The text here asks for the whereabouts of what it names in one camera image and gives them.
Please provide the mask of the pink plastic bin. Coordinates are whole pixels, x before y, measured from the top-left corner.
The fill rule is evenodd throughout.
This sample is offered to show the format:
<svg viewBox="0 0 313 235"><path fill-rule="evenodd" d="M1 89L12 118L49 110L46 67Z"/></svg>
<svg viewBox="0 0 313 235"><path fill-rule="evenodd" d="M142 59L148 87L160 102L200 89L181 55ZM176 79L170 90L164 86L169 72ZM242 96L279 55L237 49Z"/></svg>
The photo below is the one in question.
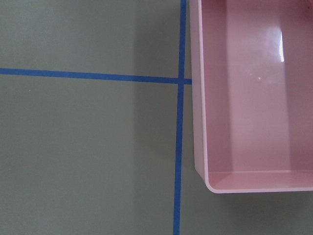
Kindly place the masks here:
<svg viewBox="0 0 313 235"><path fill-rule="evenodd" d="M189 2L195 169L214 193L313 189L313 3Z"/></svg>

